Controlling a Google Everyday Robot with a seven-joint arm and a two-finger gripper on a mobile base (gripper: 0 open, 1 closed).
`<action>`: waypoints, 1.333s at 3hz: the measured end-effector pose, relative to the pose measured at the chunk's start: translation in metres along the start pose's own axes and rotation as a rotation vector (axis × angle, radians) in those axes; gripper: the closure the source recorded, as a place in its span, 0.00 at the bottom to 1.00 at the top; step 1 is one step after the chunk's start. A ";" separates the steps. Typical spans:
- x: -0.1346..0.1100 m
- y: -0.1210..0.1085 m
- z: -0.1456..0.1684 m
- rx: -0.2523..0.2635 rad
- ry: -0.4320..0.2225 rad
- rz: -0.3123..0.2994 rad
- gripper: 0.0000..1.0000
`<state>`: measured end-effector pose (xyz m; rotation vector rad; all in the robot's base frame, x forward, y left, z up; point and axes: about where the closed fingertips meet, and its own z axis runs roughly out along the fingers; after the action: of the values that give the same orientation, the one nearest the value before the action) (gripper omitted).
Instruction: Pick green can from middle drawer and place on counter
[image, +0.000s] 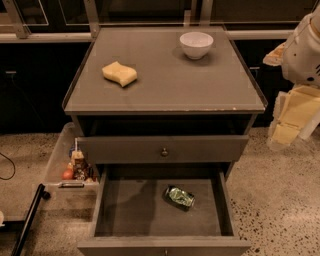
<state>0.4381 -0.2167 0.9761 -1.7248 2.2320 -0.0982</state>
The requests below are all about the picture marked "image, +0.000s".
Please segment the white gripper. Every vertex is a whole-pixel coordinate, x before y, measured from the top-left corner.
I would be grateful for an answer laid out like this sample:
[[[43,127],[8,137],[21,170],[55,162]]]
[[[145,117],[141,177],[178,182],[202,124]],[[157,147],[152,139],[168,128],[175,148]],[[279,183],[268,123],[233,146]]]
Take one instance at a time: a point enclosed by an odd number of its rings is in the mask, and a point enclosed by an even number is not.
[[[269,66],[280,66],[285,44],[278,45],[264,58]],[[320,124],[320,89],[295,85],[289,92],[279,92],[268,131],[267,145],[279,151],[289,147],[297,138],[307,140]]]

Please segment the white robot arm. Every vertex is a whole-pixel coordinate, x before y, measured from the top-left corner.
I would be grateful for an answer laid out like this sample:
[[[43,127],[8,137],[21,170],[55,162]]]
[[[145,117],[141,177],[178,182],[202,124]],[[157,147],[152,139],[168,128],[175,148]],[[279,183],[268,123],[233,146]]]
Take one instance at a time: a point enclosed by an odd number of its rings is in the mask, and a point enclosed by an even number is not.
[[[306,140],[319,124],[320,114],[320,6],[306,15],[285,43],[268,53],[263,63],[280,66],[293,83],[279,92],[268,131],[267,145],[278,151],[296,138]]]

